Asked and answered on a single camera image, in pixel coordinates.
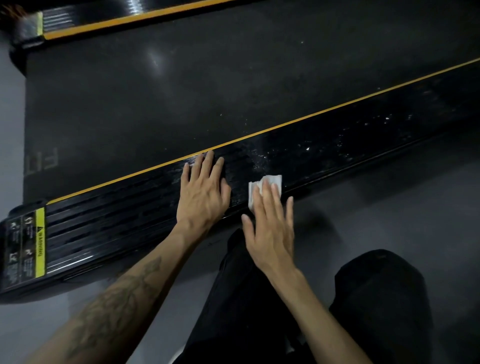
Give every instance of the finger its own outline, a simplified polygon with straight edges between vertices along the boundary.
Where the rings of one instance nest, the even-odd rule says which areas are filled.
[[[264,209],[267,216],[267,220],[271,220],[276,217],[275,205],[272,197],[272,188],[267,178],[264,179],[262,184],[262,196],[264,197]]]
[[[196,181],[198,176],[200,176],[200,169],[202,168],[202,162],[204,161],[204,154],[200,153],[195,159],[195,163],[192,167],[192,172],[190,174],[190,181]]]
[[[180,178],[180,191],[182,191],[188,184],[188,175],[190,174],[190,164],[185,163],[183,165],[183,171]]]
[[[231,187],[228,185],[227,180],[222,178],[220,184],[220,196],[222,197],[223,210],[226,211],[230,206],[230,194],[232,192]]]
[[[222,168],[223,168],[223,163],[224,163],[223,157],[220,157],[215,165],[212,168],[212,173],[210,174],[210,179],[214,181],[215,183],[218,184],[220,181],[220,174],[222,173]]]
[[[200,177],[208,178],[210,177],[210,171],[212,170],[213,163],[213,150],[209,150],[207,156],[205,157],[204,162],[202,163],[202,170],[200,171]]]
[[[253,188],[253,214],[258,223],[264,223],[266,221],[264,201],[260,194],[260,188],[257,185]]]
[[[245,243],[247,244],[247,247],[249,247],[255,241],[255,229],[253,228],[252,220],[250,220],[245,214],[241,216],[241,223],[243,227],[243,235],[245,236]]]
[[[285,220],[287,221],[287,225],[293,230],[293,196],[290,196],[287,200]]]
[[[273,196],[273,202],[275,205],[276,216],[280,220],[284,220],[283,206],[282,206],[282,202],[280,201],[280,192],[278,191],[278,186],[276,185],[276,183],[272,184],[272,196]]]

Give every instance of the tattoo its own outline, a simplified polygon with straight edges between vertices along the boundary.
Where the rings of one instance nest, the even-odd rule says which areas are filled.
[[[131,327],[138,311],[137,293],[146,294],[151,301],[159,294],[146,279],[160,270],[161,260],[159,257],[145,264],[139,276],[124,274],[118,280],[120,287],[107,289],[79,314],[79,325],[72,331],[67,358],[102,342],[112,344]]]

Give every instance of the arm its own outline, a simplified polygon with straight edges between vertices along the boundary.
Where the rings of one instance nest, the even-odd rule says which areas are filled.
[[[302,330],[317,363],[372,364],[365,352],[324,308],[293,262],[293,198],[284,214],[276,185],[253,192],[254,229],[242,216],[247,249]]]
[[[230,203],[220,181],[223,158],[213,152],[183,168],[177,225],[152,252],[72,318],[28,361],[31,364],[126,362],[140,342],[184,262]]]

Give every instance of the yellow stripe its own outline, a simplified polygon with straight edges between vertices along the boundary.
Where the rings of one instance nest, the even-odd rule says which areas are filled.
[[[205,153],[205,152],[207,152],[207,151],[209,151],[209,150],[218,149],[218,148],[221,148],[221,147],[223,147],[223,146],[228,146],[228,145],[230,145],[230,144],[239,142],[239,141],[241,141],[241,140],[245,140],[245,139],[251,138],[251,137],[253,137],[253,136],[260,135],[260,134],[269,132],[269,131],[274,130],[274,129],[278,129],[278,128],[281,128],[281,127],[283,127],[283,126],[290,125],[290,124],[293,124],[293,123],[295,123],[295,122],[299,122],[299,121],[302,121],[302,120],[305,120],[305,119],[308,119],[308,118],[311,118],[311,117],[314,117],[314,116],[323,114],[323,113],[325,113],[325,112],[332,111],[332,110],[341,108],[341,107],[343,107],[343,106],[350,105],[350,104],[353,104],[353,103],[355,103],[355,102],[359,102],[359,101],[365,100],[365,99],[367,99],[367,98],[371,98],[371,97],[374,97],[374,96],[377,96],[377,95],[381,95],[381,94],[384,94],[385,92],[389,92],[389,91],[395,90],[395,89],[397,89],[397,88],[401,88],[401,87],[403,87],[403,86],[411,85],[411,84],[413,84],[413,83],[415,83],[415,82],[418,82],[418,81],[423,81],[423,80],[425,80],[425,79],[427,79],[427,78],[434,77],[434,76],[437,76],[437,75],[439,75],[439,74],[442,74],[442,73],[445,73],[445,72],[454,70],[454,69],[456,69],[456,68],[460,68],[460,67],[466,66],[466,65],[468,65],[468,64],[472,64],[472,63],[478,62],[478,61],[480,61],[480,58],[476,58],[476,59],[474,59],[474,60],[471,60],[471,61],[468,61],[468,62],[465,62],[465,63],[462,63],[462,64],[458,64],[458,65],[456,65],[456,66],[453,66],[453,67],[450,67],[450,68],[446,68],[446,69],[444,69],[444,70],[441,70],[441,71],[438,71],[438,72],[435,72],[435,73],[431,73],[431,74],[429,74],[429,75],[426,75],[426,76],[417,78],[417,79],[412,80],[412,81],[405,82],[405,83],[403,83],[403,84],[399,84],[399,85],[397,85],[397,86],[393,86],[393,87],[387,88],[387,89],[382,90],[382,91],[375,92],[375,93],[370,94],[370,95],[367,95],[367,96],[363,96],[363,97],[360,97],[360,98],[356,98],[355,100],[351,100],[351,101],[345,102],[345,103],[343,103],[343,104],[340,104],[340,105],[337,105],[337,106],[333,106],[333,107],[331,107],[331,108],[328,108],[328,109],[325,109],[325,110],[322,110],[322,111],[318,111],[318,112],[315,112],[315,113],[313,113],[313,114],[310,114],[310,115],[307,115],[307,116],[303,116],[303,117],[301,117],[301,118],[298,118],[298,119],[295,119],[295,120],[292,120],[292,121],[285,122],[285,123],[283,123],[283,124],[279,124],[279,125],[276,125],[276,126],[272,126],[271,128],[264,129],[264,130],[261,130],[261,131],[256,132],[256,133],[252,133],[252,134],[250,134],[250,135],[246,135],[246,136],[243,136],[243,137],[241,137],[241,138],[237,138],[237,139],[234,139],[234,140],[230,140],[229,142],[222,143],[222,144],[219,144],[219,145],[217,145],[217,146],[213,146],[213,147],[210,147],[210,148],[207,148],[207,149],[200,150],[200,151],[195,152],[195,153],[188,154],[188,155],[186,155],[186,156],[183,156],[183,157],[180,157],[180,158],[177,158],[177,159],[170,160],[170,161],[168,161],[168,162],[165,162],[165,163],[159,164],[159,165],[157,165],[157,166],[153,166],[153,167],[147,168],[147,169],[145,169],[145,170],[141,170],[141,171],[139,171],[139,172],[135,172],[135,173],[129,174],[129,175],[127,175],[127,176],[123,176],[123,177],[117,178],[117,179],[115,179],[115,180],[111,180],[111,181],[108,181],[108,182],[105,182],[105,183],[102,183],[102,184],[98,184],[97,186],[93,186],[93,187],[90,187],[90,188],[86,188],[86,189],[84,189],[84,190],[75,192],[75,193],[73,193],[73,194],[68,194],[68,195],[66,195],[66,196],[56,198],[56,199],[54,199],[54,200],[49,201],[49,202],[48,202],[48,205],[49,205],[49,204],[53,204],[53,203],[55,203],[55,202],[59,202],[59,201],[65,200],[65,199],[70,198],[70,197],[77,196],[77,195],[79,195],[79,194],[83,194],[83,193],[85,193],[85,192],[89,192],[89,191],[95,190],[95,189],[100,188],[100,187],[108,186],[109,184],[112,184],[112,183],[115,183],[115,182],[123,181],[123,180],[125,180],[125,179],[127,179],[127,178],[130,178],[130,177],[133,177],[133,176],[138,176],[139,174],[146,173],[146,172],[149,172],[149,171],[151,171],[151,170],[156,170],[157,168],[164,167],[164,166],[167,166],[167,165],[172,164],[172,163],[175,163],[175,162],[179,162],[179,161],[181,161],[181,160],[184,160],[184,159],[187,159],[187,158],[196,156],[197,154]]]
[[[38,12],[36,18],[36,35],[41,36],[43,34],[43,13]]]
[[[233,0],[202,0],[202,1],[192,2],[190,4],[183,4],[183,5],[172,6],[170,8],[153,10],[151,12],[146,12],[144,14],[129,15],[129,16],[124,16],[122,18],[105,20],[103,22],[79,25],[79,26],[74,26],[72,28],[61,29],[61,30],[54,30],[54,31],[45,33],[44,37],[47,40],[51,40],[56,38],[62,38],[64,36],[73,36],[75,34],[91,32],[93,30],[99,30],[99,29],[108,28],[111,26],[116,26],[121,24],[128,24],[132,22],[137,22],[139,20],[156,18],[158,16],[175,14],[177,12],[185,12],[188,10],[199,9],[205,6],[218,5],[218,4],[222,4],[230,1],[233,1]]]
[[[45,275],[45,208],[35,210],[35,278]]]

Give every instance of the hand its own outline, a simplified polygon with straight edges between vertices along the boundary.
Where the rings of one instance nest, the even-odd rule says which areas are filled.
[[[213,151],[204,160],[197,156],[190,175],[190,165],[185,163],[180,180],[180,201],[177,208],[177,224],[199,229],[207,233],[219,221],[230,205],[231,188],[225,178],[220,181],[223,158],[219,158],[212,168]]]
[[[285,268],[293,268],[293,197],[287,200],[284,214],[276,184],[265,179],[263,196],[258,186],[253,190],[253,212],[256,229],[247,215],[242,215],[247,250],[255,265],[269,277]]]

